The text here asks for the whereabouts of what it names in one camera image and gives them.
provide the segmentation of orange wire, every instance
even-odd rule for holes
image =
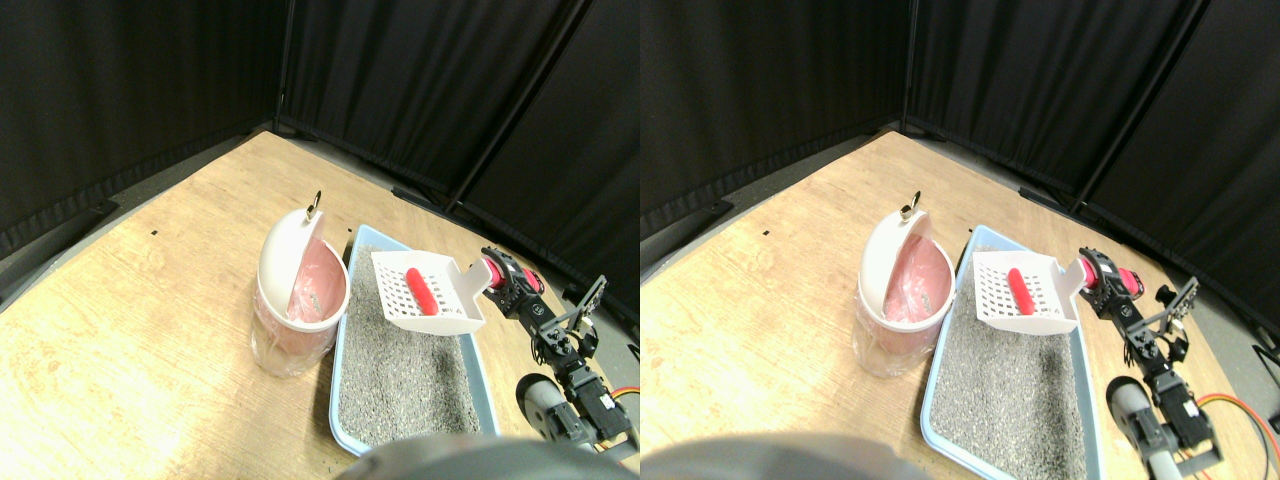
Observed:
[[[1224,401],[1224,402],[1235,403],[1235,406],[1238,406],[1240,408],[1244,408],[1244,411],[1249,412],[1249,416],[1253,417],[1253,421],[1256,421],[1258,424],[1258,429],[1261,429],[1262,431],[1265,431],[1267,434],[1267,438],[1271,439],[1271,448],[1275,449],[1276,458],[1280,460],[1280,444],[1276,444],[1275,435],[1271,434],[1271,429],[1267,426],[1266,422],[1262,421],[1262,417],[1258,416],[1258,412],[1254,412],[1252,407],[1249,407],[1247,403],[1244,403],[1244,401],[1242,401],[1239,398],[1235,398],[1235,397],[1231,397],[1231,396],[1225,394],[1225,393],[1210,393],[1210,394],[1207,394],[1204,397],[1201,397],[1198,401],[1196,401],[1196,404],[1201,406],[1201,407],[1204,407],[1204,404],[1207,404],[1210,402],[1215,402],[1215,401]],[[1271,470],[1271,461],[1267,461],[1267,470]]]
[[[640,393],[640,387],[622,387],[617,390],[613,390],[613,393],[611,393],[609,397],[618,398],[628,393]]]

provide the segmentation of red object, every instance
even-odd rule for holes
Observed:
[[[1098,288],[1098,275],[1093,271],[1093,265],[1088,261],[1080,261],[1080,265],[1084,265],[1084,288],[1091,291]],[[1134,298],[1142,298],[1142,294],[1147,293],[1147,287],[1143,285],[1142,278],[1129,269],[1120,269],[1120,282],[1124,283],[1124,288]]]
[[[413,292],[413,298],[417,300],[417,306],[422,308],[422,314],[435,315],[440,312],[440,305],[435,302],[435,294],[431,293],[431,288],[426,285],[426,280],[422,279],[422,274],[417,269],[408,269],[404,273],[404,283],[408,283],[408,291]]]
[[[1134,298],[1142,298],[1142,294],[1147,291],[1147,288],[1142,285],[1142,279],[1138,278],[1138,274],[1129,271],[1128,269],[1120,269],[1120,280],[1124,282],[1124,288],[1128,288],[1129,294]]]
[[[502,278],[502,270],[498,270],[498,265],[494,265],[493,260],[484,259],[484,264],[489,266],[489,288],[498,288],[507,283]]]
[[[1098,288],[1098,274],[1093,273],[1093,265],[1080,257],[1080,265],[1084,265],[1084,288],[1094,289]]]
[[[524,269],[524,270],[525,270],[525,278],[529,279],[529,285],[534,287],[534,292],[543,293],[544,292],[543,291],[543,282],[538,278],[538,275],[534,275],[534,273],[530,271],[529,269]]]
[[[1032,300],[1032,292],[1027,289],[1027,280],[1023,280],[1023,273],[1018,269],[1009,270],[1009,289],[1014,291],[1019,312],[1023,315],[1036,314],[1036,301]]]

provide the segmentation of cable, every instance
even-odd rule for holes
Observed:
[[[628,394],[628,393],[635,393],[635,394],[639,396],[640,394],[640,387],[622,387],[622,388],[620,388],[617,390],[613,390],[613,393],[611,393],[609,397],[613,397],[613,399],[618,399],[622,396]]]
[[[1244,403],[1244,401],[1242,401],[1239,398],[1235,398],[1235,397],[1231,397],[1231,396],[1225,394],[1225,393],[1211,393],[1211,394],[1207,394],[1204,397],[1201,397],[1198,401],[1196,401],[1196,404],[1198,404],[1201,408],[1203,408],[1206,404],[1208,404],[1211,402],[1216,402],[1216,401],[1224,401],[1224,402],[1231,403],[1231,404],[1239,407],[1240,410],[1243,410],[1245,413],[1249,413],[1249,417],[1257,424],[1258,429],[1262,430],[1263,433],[1266,433],[1267,434],[1266,436],[1268,439],[1271,439],[1271,448],[1276,453],[1277,461],[1280,461],[1280,444],[1276,444],[1275,435],[1271,434],[1271,429],[1267,428],[1267,424],[1262,421],[1262,417],[1258,416],[1258,412],[1254,412],[1252,407],[1249,407],[1247,403]],[[1262,448],[1263,448],[1263,451],[1266,451],[1266,443],[1265,442],[1262,444]],[[1271,475],[1271,456],[1270,456],[1270,453],[1266,457],[1267,457],[1266,458],[1266,462],[1267,462],[1266,467],[1267,468],[1266,468],[1266,472],[1263,474],[1263,479],[1267,479],[1267,476]]]

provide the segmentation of gray floor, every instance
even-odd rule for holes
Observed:
[[[191,174],[196,173],[209,163],[216,160],[224,154],[236,148],[241,142],[244,141],[244,136],[237,136],[234,138],[227,140],[209,150],[193,155],[160,173],[138,182],[137,184],[125,188],[124,191],[116,193],[111,197],[113,201],[120,205],[111,215],[104,219],[95,230],[88,234],[84,239],[79,241],[73,247],[68,248],[65,252],[58,257],[47,261],[44,268],[37,269],[24,282],[20,282],[9,292],[0,292],[6,301],[0,303],[0,311],[8,307],[18,296],[12,294],[14,292],[22,292],[31,285],[38,283],[46,278],[50,273],[64,265],[68,260],[74,257],[77,253],[83,251],[90,243],[101,238],[108,230],[124,221],[129,215],[132,215],[138,209],[146,206],[152,198],[164,193],[170,187],[178,184]],[[383,170],[360,160],[355,155],[347,154],[342,148],[325,142],[308,142],[292,140],[294,145],[302,147],[306,151],[315,154],[316,156],[325,159],[334,165],[338,165],[348,172],[352,172],[366,180],[390,189],[392,187],[402,187],[410,191],[416,191],[415,188],[403,184],[396,178],[388,175]],[[0,261],[0,269],[6,266],[4,261]],[[554,273],[548,273],[547,275],[548,285],[563,298],[564,285],[567,282]],[[604,370],[605,378],[609,380],[609,387],[639,387],[640,385],[640,362],[627,348],[630,343],[628,337],[625,330],[620,326],[618,321],[609,316],[604,308],[596,310],[591,316],[595,320],[596,332],[600,337],[600,346],[596,349],[595,358],[599,361],[600,367]],[[640,425],[640,401],[636,396],[626,396],[620,399],[620,402],[627,407],[631,413],[632,420],[636,425]]]
[[[687,246],[664,257],[648,273],[645,280],[662,274],[667,266],[705,243],[708,238],[723,230],[728,227],[728,224],[751,211],[759,204],[804,179],[836,159],[856,150],[868,140],[869,137],[867,136],[852,138],[814,156],[800,160],[731,193],[726,197],[726,200],[733,204],[733,210],[731,210],[730,214],[727,214],[707,233],[699,236]],[[1028,184],[1010,169],[992,161],[991,159],[978,155],[972,150],[942,141],[918,140],[916,142],[996,180],[1005,187],[1009,187],[1012,191],[1018,191],[1020,187],[1028,187],[1043,193],[1043,191]],[[1176,283],[1176,287],[1181,287],[1189,276],[1180,269],[1167,264],[1165,265],[1165,273],[1172,282]],[[1160,285],[1148,287],[1152,292],[1160,288]],[[1197,325],[1199,325],[1201,332],[1204,333],[1208,348],[1212,351],[1213,356],[1222,366],[1222,370],[1226,372],[1226,378],[1231,383],[1231,388],[1235,389],[1235,394],[1252,406],[1258,415],[1262,415],[1263,420],[1280,413],[1280,387],[1276,385],[1267,369],[1253,352],[1252,346],[1258,344],[1257,338],[1253,335],[1253,328],[1242,321],[1216,293],[1203,285],[1199,292],[1199,300],[1197,301],[1196,310],[1192,315],[1196,319]],[[1204,346],[1192,344],[1187,360],[1196,361],[1197,351],[1203,347]],[[1280,376],[1280,367],[1276,367],[1275,371],[1277,372],[1277,376]],[[1190,388],[1197,396],[1212,393],[1197,390],[1196,385],[1190,385]]]

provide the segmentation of metal pole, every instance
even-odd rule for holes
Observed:
[[[498,129],[498,134],[489,141],[485,146],[484,154],[480,155],[480,160],[471,166],[471,172],[467,172],[467,177],[458,186],[458,189],[453,192],[449,197],[448,205],[444,206],[444,212],[452,212],[454,207],[462,204],[471,187],[475,186],[476,177],[484,172],[485,168],[493,163],[494,156],[498,155],[498,150],[502,145],[507,142],[511,137],[511,132],[516,129],[516,124],[520,123],[520,118],[529,110],[529,105],[534,102],[534,97],[538,96],[538,90],[541,88],[543,83],[547,82],[547,77],[550,76],[552,67],[556,60],[559,59],[568,41],[573,37],[573,32],[577,31],[577,26],[582,23],[582,18],[586,17],[586,10],[590,9],[591,0],[582,0],[573,5],[573,10],[570,12],[568,22],[561,24],[559,29],[556,32],[556,40],[552,42],[552,47],[548,49],[547,54],[538,61],[538,67],[534,69],[534,78],[529,84],[525,86],[524,91],[520,93],[520,100],[516,101],[516,108],[507,114],[503,119],[502,127]]]
[[[1071,215],[1079,215],[1080,210],[1089,204],[1093,197],[1093,192],[1098,188],[1098,183],[1106,174],[1106,170],[1111,168],[1116,157],[1120,156],[1120,151],[1124,148],[1125,143],[1133,136],[1133,132],[1138,129],[1138,124],[1142,123],[1142,118],[1151,109],[1151,105],[1156,101],[1156,95],[1160,93],[1160,88],[1164,87],[1165,81],[1169,79],[1170,73],[1172,73],[1174,67],[1178,64],[1178,58],[1181,56],[1183,50],[1187,49],[1187,44],[1190,42],[1190,37],[1196,33],[1196,27],[1199,24],[1201,18],[1204,17],[1204,10],[1208,9],[1208,0],[1197,1],[1192,6],[1192,13],[1187,15],[1187,20],[1178,29],[1176,40],[1174,45],[1169,47],[1165,52],[1165,58],[1160,60],[1160,68],[1156,69],[1156,74],[1152,76],[1151,82],[1143,87],[1142,95],[1138,97],[1138,106],[1129,113],[1129,118],[1125,119],[1124,127],[1120,128],[1120,133],[1116,134],[1111,146],[1107,147],[1107,152],[1102,155],[1102,160],[1098,161],[1098,166],[1093,169],[1093,174],[1089,175],[1089,182],[1084,184],[1080,189],[1080,195],[1076,197],[1075,204],[1071,205]]]
[[[915,64],[915,24],[918,15],[920,14],[919,0],[911,0],[911,28],[906,38],[906,77],[902,81],[902,118],[899,119],[897,131],[899,133],[906,133],[906,109],[911,105],[911,69]]]
[[[289,44],[293,36],[293,8],[297,0],[289,0],[289,17],[284,20],[284,47],[280,55],[280,83],[275,90],[275,116],[271,118],[271,132],[280,133],[280,111],[284,109],[284,79],[289,72]]]

